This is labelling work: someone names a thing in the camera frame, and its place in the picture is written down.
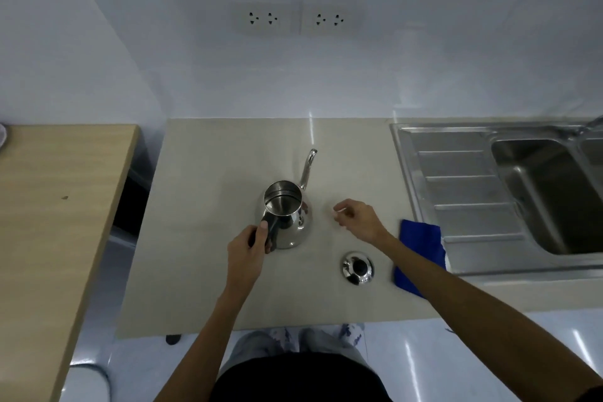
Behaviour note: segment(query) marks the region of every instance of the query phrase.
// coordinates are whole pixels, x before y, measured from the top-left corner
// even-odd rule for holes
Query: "kettle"
[[[314,148],[310,150],[299,185],[289,180],[275,181],[260,196],[256,215],[258,221],[268,223],[266,247],[270,247],[271,251],[298,246],[312,227],[312,207],[305,191],[316,153]],[[249,246],[253,246],[255,239],[253,232]]]

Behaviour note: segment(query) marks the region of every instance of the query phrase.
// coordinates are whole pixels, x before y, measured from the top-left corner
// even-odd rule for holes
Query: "hand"
[[[256,241],[250,248],[247,242],[254,231]],[[228,244],[228,275],[224,294],[241,305],[262,272],[267,237],[268,223],[262,221],[259,227],[247,226]]]
[[[346,199],[333,207],[333,217],[356,238],[376,245],[389,232],[383,227],[373,207],[358,200]]]

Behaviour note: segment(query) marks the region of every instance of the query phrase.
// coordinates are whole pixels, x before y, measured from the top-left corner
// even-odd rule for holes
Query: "outlet plate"
[[[348,36],[358,28],[353,11],[337,5],[304,4],[301,17],[302,35]]]
[[[231,16],[238,32],[248,35],[289,35],[292,6],[288,3],[236,3]]]

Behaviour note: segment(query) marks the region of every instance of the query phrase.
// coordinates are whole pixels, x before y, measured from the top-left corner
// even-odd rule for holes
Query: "stainless steel sink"
[[[392,124],[415,218],[463,276],[603,276],[603,131],[578,125]]]

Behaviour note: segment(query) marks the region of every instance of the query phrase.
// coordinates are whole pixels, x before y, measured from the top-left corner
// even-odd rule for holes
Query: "jeans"
[[[343,340],[336,339],[320,329],[302,329],[299,334],[300,353],[334,353],[371,369],[360,351]],[[235,344],[230,359],[220,369],[218,378],[231,367],[257,357],[278,356],[287,353],[281,345],[266,332],[251,332]]]

